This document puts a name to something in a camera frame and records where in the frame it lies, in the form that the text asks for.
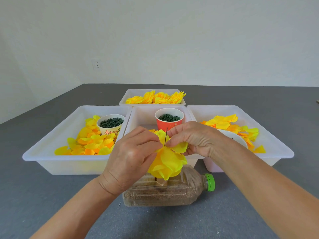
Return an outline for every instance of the green bottle cap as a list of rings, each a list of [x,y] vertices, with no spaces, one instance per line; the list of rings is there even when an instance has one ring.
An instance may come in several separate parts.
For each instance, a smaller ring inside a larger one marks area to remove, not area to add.
[[[208,183],[208,189],[207,191],[214,191],[215,190],[215,180],[213,175],[211,174],[205,174],[207,183]]]

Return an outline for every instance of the electrical outlet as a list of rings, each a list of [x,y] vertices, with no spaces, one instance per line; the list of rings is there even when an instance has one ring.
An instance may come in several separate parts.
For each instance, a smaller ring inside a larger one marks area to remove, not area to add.
[[[94,70],[103,70],[101,60],[91,60]]]

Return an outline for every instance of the white plastic tray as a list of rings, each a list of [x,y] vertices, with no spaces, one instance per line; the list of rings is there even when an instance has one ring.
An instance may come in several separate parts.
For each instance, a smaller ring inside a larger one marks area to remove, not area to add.
[[[109,155],[56,156],[54,151],[59,147],[66,146],[67,138],[76,138],[79,131],[85,126],[85,120],[93,115],[102,117],[108,114],[120,114],[125,116],[116,141],[120,140],[124,135],[131,112],[132,107],[130,106],[80,106],[26,151],[22,158],[25,161],[37,161],[54,175],[101,174]]]
[[[128,89],[126,92],[125,92],[125,95],[123,96],[122,100],[120,101],[119,105],[129,105],[129,106],[159,106],[159,105],[162,105],[162,104],[126,104],[125,101],[128,99],[128,98],[131,98],[133,96],[144,96],[144,94],[148,91],[152,91],[154,90],[155,91],[155,94],[158,93],[158,92],[164,92],[164,93],[167,93],[169,94],[170,96],[172,94],[174,94],[176,91],[179,93],[180,91],[177,90],[177,89]],[[185,106],[185,101],[184,99],[182,99],[181,103],[180,104],[169,104],[170,106]]]
[[[162,108],[172,107],[181,110],[184,113],[183,123],[191,121],[191,117],[189,115],[189,111],[185,106],[172,106],[171,104],[159,104],[156,106],[135,106],[133,107],[132,114],[130,116],[130,120],[127,124],[125,135],[131,132],[133,129],[138,126],[142,126],[147,129],[155,129],[157,130],[155,112]],[[204,157],[193,154],[186,156],[187,162],[191,166],[195,166],[198,159],[203,159]]]
[[[254,142],[255,147],[263,145],[266,150],[265,154],[256,154],[270,166],[273,166],[281,158],[292,158],[294,152],[287,147],[283,142],[277,139],[274,135],[263,128],[258,122],[251,118],[247,113],[235,105],[188,105],[187,109],[192,120],[197,122],[208,121],[214,116],[229,116],[237,114],[238,121],[235,123],[239,126],[248,126],[249,128],[258,128],[259,135]],[[222,172],[222,170],[215,165],[214,171]]]

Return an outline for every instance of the table surface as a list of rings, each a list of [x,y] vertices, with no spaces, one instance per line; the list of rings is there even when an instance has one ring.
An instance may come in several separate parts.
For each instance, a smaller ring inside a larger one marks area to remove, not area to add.
[[[295,152],[274,168],[319,197],[319,87],[83,84],[0,125],[0,238],[30,237],[95,177],[54,176],[22,154],[77,107],[118,105],[130,88],[177,88],[186,105],[239,106]],[[207,173],[202,160],[195,168]],[[87,238],[277,238],[226,174],[213,175],[216,190],[189,206],[129,208],[119,196]]]

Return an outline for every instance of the forearm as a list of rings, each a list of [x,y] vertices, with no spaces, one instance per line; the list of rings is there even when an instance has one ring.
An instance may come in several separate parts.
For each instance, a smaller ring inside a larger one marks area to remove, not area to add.
[[[318,236],[317,198],[239,144],[215,152],[213,160],[281,238]]]
[[[116,197],[95,178],[86,184],[31,238],[85,238],[91,226]]]

